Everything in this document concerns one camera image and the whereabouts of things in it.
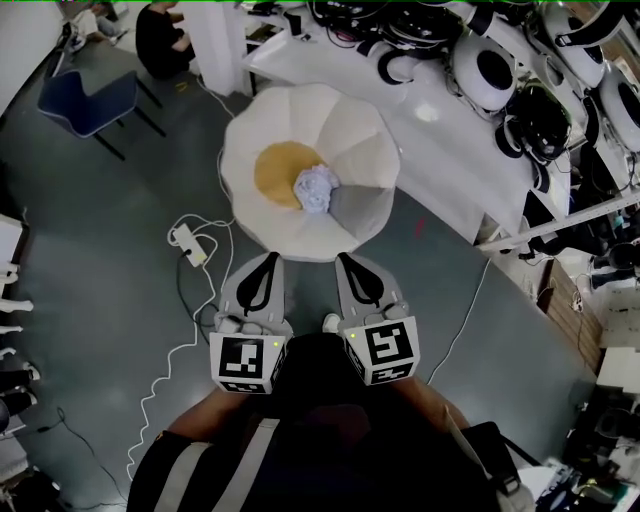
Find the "red mark on floor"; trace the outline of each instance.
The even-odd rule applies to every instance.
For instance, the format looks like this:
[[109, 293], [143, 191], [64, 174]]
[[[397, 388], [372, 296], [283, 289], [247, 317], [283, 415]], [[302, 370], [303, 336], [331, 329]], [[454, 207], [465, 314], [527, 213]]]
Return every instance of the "red mark on floor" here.
[[422, 232], [422, 228], [424, 227], [424, 219], [420, 219], [418, 224], [416, 225], [416, 238], [420, 237], [420, 233]]

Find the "green floor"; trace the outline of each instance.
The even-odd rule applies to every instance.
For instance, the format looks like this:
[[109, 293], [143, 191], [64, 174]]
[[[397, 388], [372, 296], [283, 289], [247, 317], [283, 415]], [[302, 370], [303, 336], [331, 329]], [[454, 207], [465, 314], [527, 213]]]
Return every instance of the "green floor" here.
[[[40, 404], [23, 416], [30, 427], [51, 424], [61, 406], [70, 426], [94, 446], [126, 492], [126, 452], [143, 424], [139, 400], [166, 372], [166, 353], [192, 339], [176, 293], [179, 251], [166, 232], [182, 214], [229, 219], [219, 190], [216, 155], [227, 117], [193, 77], [151, 80], [132, 54], [108, 46], [77, 57], [88, 90], [137, 69], [164, 103], [142, 108], [166, 130], [160, 138], [137, 118], [104, 136], [122, 163], [94, 140], [79, 140], [36, 110], [41, 80], [18, 97], [0, 128], [0, 158], [11, 167], [9, 187], [28, 208], [32, 238], [16, 297], [36, 309], [19, 321], [25, 332], [5, 338], [43, 373]], [[188, 81], [183, 92], [175, 82]], [[248, 103], [234, 96], [240, 111]], [[228, 259], [226, 232], [210, 269], [216, 283]], [[234, 268], [261, 248], [234, 227]], [[426, 377], [446, 353], [469, 307], [484, 256], [421, 205], [398, 191], [387, 227], [359, 254], [392, 271], [417, 316]], [[317, 329], [337, 309], [329, 264], [286, 264], [287, 316], [296, 333]], [[184, 272], [188, 300], [207, 294], [201, 274]], [[491, 266], [466, 330], [435, 387], [472, 423], [492, 420], [538, 458], [558, 454], [593, 376], [555, 326]], [[211, 389], [205, 345], [176, 354], [174, 376], [149, 402], [152, 439]], [[63, 487], [77, 506], [121, 501], [112, 482], [78, 439], [57, 428], [23, 438], [31, 461]], [[136, 460], [147, 445], [135, 452]]]

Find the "wooden crate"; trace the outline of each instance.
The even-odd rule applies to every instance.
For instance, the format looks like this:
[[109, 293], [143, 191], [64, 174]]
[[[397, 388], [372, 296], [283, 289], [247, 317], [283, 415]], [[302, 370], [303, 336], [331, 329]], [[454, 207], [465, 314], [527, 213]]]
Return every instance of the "wooden crate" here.
[[542, 277], [538, 307], [560, 328], [565, 340], [597, 374], [603, 358], [600, 349], [602, 326], [586, 303], [583, 302], [582, 313], [573, 310], [577, 291], [560, 263], [552, 260], [547, 263]]

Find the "crumpled blue cloth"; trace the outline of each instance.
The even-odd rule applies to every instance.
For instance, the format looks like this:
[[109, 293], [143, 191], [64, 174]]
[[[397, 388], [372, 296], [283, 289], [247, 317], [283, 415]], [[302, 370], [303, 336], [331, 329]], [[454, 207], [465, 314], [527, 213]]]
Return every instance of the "crumpled blue cloth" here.
[[314, 165], [298, 175], [293, 192], [302, 204], [303, 210], [310, 213], [327, 213], [331, 191], [339, 186], [338, 177], [327, 166]]

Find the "white column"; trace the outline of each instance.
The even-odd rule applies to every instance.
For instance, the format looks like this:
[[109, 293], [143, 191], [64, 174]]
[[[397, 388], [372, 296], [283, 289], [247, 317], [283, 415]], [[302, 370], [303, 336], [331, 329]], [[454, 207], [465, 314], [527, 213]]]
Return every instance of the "white column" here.
[[241, 64], [246, 55], [242, 12], [231, 2], [184, 2], [181, 9], [205, 85], [225, 96], [250, 94]]

